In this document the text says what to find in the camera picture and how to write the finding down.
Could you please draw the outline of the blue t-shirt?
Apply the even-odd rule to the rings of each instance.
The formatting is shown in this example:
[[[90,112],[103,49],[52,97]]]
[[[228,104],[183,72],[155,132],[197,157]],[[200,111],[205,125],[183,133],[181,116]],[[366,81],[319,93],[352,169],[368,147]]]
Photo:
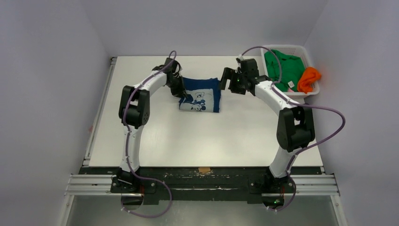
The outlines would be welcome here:
[[[219,80],[183,78],[187,96],[179,100],[179,110],[194,112],[220,112],[221,90]]]

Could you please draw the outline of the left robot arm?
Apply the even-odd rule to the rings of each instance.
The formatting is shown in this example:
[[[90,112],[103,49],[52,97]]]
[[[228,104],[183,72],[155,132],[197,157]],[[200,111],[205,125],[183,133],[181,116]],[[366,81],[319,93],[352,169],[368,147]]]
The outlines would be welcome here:
[[[124,154],[116,184],[121,183],[128,192],[140,188],[143,177],[137,175],[140,168],[139,151],[144,126],[150,118],[150,98],[159,88],[167,86],[174,97],[187,97],[180,64],[167,57],[165,63],[156,66],[150,75],[134,86],[124,86],[118,115],[124,125]]]

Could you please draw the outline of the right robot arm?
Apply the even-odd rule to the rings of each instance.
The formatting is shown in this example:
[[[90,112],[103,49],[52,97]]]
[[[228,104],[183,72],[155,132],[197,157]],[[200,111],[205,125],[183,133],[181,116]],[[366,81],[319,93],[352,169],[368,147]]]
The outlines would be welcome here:
[[[312,109],[276,88],[276,83],[260,75],[255,59],[237,59],[238,68],[224,68],[219,88],[244,95],[250,92],[266,103],[277,115],[276,138],[279,144],[276,156],[265,174],[265,188],[271,192],[289,180],[291,167],[299,154],[315,139]]]

